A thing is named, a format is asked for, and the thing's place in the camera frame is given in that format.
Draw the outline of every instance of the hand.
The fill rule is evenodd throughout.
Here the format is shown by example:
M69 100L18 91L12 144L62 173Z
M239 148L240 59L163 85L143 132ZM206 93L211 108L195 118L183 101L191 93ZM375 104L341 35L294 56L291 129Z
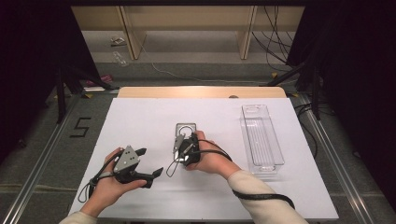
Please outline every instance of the hand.
M107 155L105 162L121 150L122 148L119 147ZM105 168L104 172L112 172L114 166L115 162L112 161ZM121 184L114 176L103 178L99 180L91 198L84 204L80 211L91 217L98 217L105 208L115 203L122 194L143 187L146 184L146 180L136 180L128 184Z
M202 131L196 131L198 140L206 140L205 134ZM206 141L199 141L200 150L212 149L212 150L220 150L215 146L214 141L209 141L212 144ZM228 179L230 175L240 170L238 165L229 161L224 156L217 153L202 153L201 159L197 163L190 164L186 167L186 170L200 170L209 174L218 174L223 176L225 179Z

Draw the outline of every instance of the wooden edge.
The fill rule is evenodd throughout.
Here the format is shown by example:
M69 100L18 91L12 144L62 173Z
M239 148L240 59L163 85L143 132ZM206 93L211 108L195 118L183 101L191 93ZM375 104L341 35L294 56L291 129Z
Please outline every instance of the wooden edge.
M256 20L257 6L250 8L249 17L247 18L247 29L237 31L236 39L239 46L239 55L242 60L248 58L248 48L250 46L251 31L253 30L254 21Z
M286 98L280 87L123 87L118 98Z

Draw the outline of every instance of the left hand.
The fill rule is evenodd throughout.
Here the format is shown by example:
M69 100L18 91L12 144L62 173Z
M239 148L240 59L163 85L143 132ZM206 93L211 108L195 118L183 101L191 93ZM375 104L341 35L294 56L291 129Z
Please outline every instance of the left hand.
M106 156L105 162L121 150L123 150L121 147L115 149ZM115 162L112 161L105 168L104 172L112 172L114 166ZM91 217L98 217L105 208L115 203L122 194L133 189L141 188L146 184L146 180L135 180L128 184L121 184L114 176L103 178L99 180L91 198L84 204L80 211Z

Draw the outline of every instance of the gray floor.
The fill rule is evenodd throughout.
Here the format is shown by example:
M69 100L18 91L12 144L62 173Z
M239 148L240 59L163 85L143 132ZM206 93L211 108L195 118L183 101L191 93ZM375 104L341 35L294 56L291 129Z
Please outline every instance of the gray floor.
M248 59L240 60L233 33L152 32L148 34L145 51L137 61L128 59L125 47L109 47L111 36L119 34L84 33L100 74L111 74L114 77L114 86L257 86L270 81L274 72L282 74L268 65L265 52L254 40L250 45ZM278 45L272 46L278 55L282 55ZM120 67L113 62L112 52L115 49L122 53L130 63L129 66ZM274 58L269 58L268 62L276 68L289 69ZM286 92L295 93L292 86L295 78L282 85ZM27 147L15 148L0 166L0 217L7 214L56 128L57 102L54 96L55 93L48 98L49 108L42 109L35 125L24 136ZM111 100L116 96L115 93L101 91L90 97L67 98L68 106L73 105L74 108L69 107L70 114L62 135L54 145L53 153L36 183L35 191L27 202L19 223L57 223L67 216ZM298 96L290 97L294 105L302 103L302 98ZM327 105L321 107L321 123L367 205L373 223L396 223L396 215L380 189L361 160L352 154L354 148L337 117ZM82 130L75 130L79 118L91 118L80 123L89 127L89 130L85 137L73 138L71 135L83 133ZM301 118L302 123L313 133L307 115L304 114ZM307 131L304 133L314 152L315 142ZM360 223L320 142L316 162L340 216L338 220L327 223ZM99 223L117 222L101 219Z

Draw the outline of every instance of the clear plastic container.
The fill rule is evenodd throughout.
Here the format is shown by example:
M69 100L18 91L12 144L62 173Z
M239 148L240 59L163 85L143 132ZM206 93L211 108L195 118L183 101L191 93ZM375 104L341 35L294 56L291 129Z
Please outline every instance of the clear plastic container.
M241 128L249 171L273 175L285 164L266 105L242 105Z
M121 67L129 65L118 51L113 51L114 61Z

